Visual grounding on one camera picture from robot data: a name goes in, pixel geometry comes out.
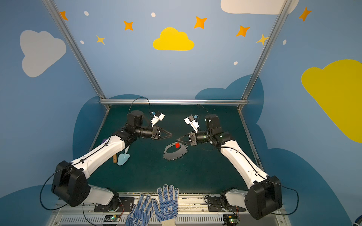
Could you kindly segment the grey metal keyring plate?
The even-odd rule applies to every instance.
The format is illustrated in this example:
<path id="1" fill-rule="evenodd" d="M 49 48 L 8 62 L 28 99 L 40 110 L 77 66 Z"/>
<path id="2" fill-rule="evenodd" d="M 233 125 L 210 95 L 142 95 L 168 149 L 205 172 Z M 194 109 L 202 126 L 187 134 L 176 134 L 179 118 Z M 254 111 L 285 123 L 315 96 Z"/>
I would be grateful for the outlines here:
<path id="1" fill-rule="evenodd" d="M 179 158 L 182 158 L 188 152 L 188 146 L 181 144 L 180 148 L 175 147 L 175 143 L 171 143 L 165 147 L 163 158 L 168 161 L 176 161 Z"/>

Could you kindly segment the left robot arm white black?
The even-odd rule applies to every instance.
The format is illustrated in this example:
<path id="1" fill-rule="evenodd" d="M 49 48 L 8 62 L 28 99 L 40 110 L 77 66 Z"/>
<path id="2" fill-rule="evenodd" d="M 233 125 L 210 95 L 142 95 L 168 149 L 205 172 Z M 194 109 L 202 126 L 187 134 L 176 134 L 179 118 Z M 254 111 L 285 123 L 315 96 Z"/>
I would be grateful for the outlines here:
<path id="1" fill-rule="evenodd" d="M 105 142 L 89 153 L 71 161 L 60 162 L 56 166 L 51 191 L 71 207 L 84 203 L 108 206 L 112 211 L 120 206 L 119 194 L 109 188 L 92 186 L 88 178 L 108 159 L 123 150 L 127 150 L 137 138 L 161 140 L 172 134 L 156 123 L 164 119 L 164 114 L 157 111 L 146 126 L 143 126 L 144 113 L 134 110 L 128 113 L 126 124 L 114 132 Z"/>

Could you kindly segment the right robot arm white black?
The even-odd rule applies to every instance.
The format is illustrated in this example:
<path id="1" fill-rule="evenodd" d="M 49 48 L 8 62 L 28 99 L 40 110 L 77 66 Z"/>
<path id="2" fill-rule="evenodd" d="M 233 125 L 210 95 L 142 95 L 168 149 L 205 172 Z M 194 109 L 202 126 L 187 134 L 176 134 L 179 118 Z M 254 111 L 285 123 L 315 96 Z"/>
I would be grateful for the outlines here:
<path id="1" fill-rule="evenodd" d="M 206 130 L 199 129 L 199 116 L 190 115 L 184 119 L 193 128 L 188 133 L 186 144 L 196 146 L 209 143 L 217 148 L 235 167 L 248 187 L 243 195 L 236 190 L 225 193 L 225 198 L 231 206 L 244 205 L 249 214 L 259 220 L 282 207 L 281 182 L 276 176 L 270 177 L 260 169 L 241 149 L 233 136 L 221 127 L 219 117 L 215 114 L 205 116 Z"/>

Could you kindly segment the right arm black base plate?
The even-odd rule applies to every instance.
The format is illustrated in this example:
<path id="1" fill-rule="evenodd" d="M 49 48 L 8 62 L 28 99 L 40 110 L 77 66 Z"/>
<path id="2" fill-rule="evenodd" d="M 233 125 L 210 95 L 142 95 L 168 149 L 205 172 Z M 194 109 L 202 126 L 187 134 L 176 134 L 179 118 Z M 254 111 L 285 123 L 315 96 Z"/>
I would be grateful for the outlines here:
<path id="1" fill-rule="evenodd" d="M 209 212 L 222 212 L 222 211 L 245 212 L 246 211 L 246 208 L 230 205 L 227 202 L 226 198 L 224 197 L 207 195 L 204 197 L 204 201 L 208 207 Z"/>

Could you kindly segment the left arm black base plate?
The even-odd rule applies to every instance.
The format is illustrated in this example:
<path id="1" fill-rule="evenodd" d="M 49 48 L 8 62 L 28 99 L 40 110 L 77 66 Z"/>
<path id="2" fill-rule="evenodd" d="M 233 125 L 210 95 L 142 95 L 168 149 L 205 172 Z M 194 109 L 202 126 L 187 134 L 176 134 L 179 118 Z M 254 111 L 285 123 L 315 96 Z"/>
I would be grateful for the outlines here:
<path id="1" fill-rule="evenodd" d="M 134 206 L 133 197 L 116 197 L 108 205 L 96 204 L 94 212 L 131 212 Z"/>

